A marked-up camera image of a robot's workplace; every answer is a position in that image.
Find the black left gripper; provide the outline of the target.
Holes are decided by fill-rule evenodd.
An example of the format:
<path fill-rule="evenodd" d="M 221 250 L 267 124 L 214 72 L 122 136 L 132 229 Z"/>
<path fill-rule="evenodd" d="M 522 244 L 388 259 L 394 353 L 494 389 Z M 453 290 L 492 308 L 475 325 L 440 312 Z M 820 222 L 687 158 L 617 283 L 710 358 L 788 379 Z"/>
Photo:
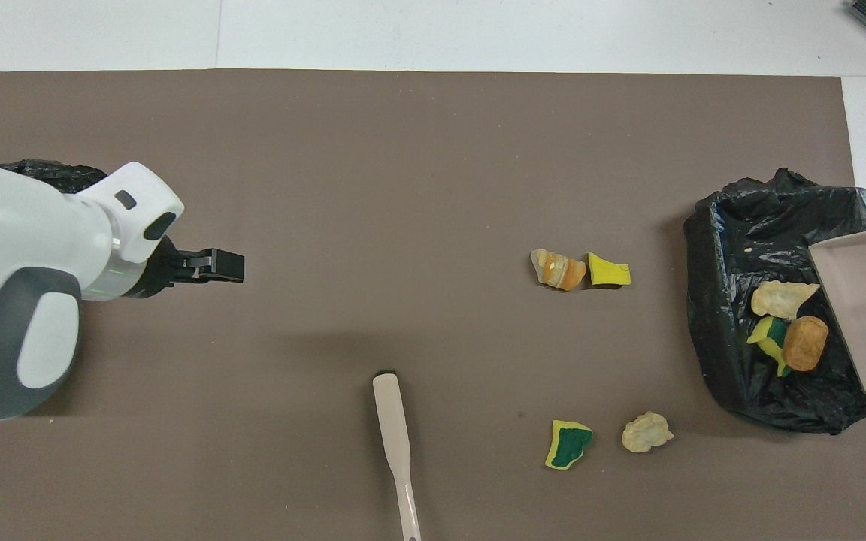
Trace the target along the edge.
<path fill-rule="evenodd" d="M 185 251 L 176 249 L 164 236 L 147 260 L 147 266 L 134 286 L 130 298 L 150 298 L 176 283 L 244 283 L 245 257 L 222 249 Z"/>

